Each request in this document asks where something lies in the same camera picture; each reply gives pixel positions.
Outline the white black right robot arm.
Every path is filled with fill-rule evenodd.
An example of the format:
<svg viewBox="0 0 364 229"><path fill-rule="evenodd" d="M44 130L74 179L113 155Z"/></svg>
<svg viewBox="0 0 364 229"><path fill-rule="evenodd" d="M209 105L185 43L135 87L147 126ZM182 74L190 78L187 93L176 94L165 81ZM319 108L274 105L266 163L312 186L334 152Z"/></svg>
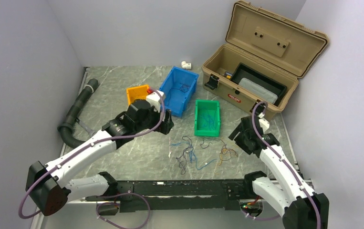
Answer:
<svg viewBox="0 0 364 229"><path fill-rule="evenodd" d="M263 198L282 219L286 229L325 229L328 226L329 200L315 190L287 160L273 134L265 134L258 117L246 116L229 136L247 154L255 154L272 172L275 185L262 171L244 176L243 194Z"/></svg>

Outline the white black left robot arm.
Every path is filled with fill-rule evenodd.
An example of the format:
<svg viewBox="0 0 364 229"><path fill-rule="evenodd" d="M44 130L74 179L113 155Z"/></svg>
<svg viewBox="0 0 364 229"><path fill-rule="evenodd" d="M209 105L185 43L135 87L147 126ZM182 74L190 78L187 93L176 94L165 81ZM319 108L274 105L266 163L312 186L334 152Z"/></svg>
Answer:
<svg viewBox="0 0 364 229"><path fill-rule="evenodd" d="M174 126L172 112L161 103L160 99L138 99L66 155L47 164L34 162L29 167L25 190L39 212L50 216L66 203L83 197L113 199L117 181L108 172L80 179L75 176L97 159L115 152L138 136L150 132L167 135Z"/></svg>

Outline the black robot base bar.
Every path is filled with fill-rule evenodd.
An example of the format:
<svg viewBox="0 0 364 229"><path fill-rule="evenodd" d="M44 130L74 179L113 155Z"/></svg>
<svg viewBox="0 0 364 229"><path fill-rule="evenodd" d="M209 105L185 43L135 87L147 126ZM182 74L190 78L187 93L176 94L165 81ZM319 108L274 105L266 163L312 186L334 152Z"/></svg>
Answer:
<svg viewBox="0 0 364 229"><path fill-rule="evenodd" d="M257 201L257 195L241 179L118 180L116 189L86 201L116 201L120 212L145 210L224 209L240 210Z"/></svg>

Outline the white pipe elbow fitting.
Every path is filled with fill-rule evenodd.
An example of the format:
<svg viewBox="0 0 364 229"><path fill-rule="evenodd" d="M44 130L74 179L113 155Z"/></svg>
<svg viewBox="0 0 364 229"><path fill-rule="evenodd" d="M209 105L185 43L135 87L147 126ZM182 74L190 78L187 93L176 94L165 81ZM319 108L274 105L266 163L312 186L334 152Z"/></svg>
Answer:
<svg viewBox="0 0 364 229"><path fill-rule="evenodd" d="M185 69L185 70L191 70L192 64L190 62L182 61L181 67L182 67L182 69Z"/></svg>

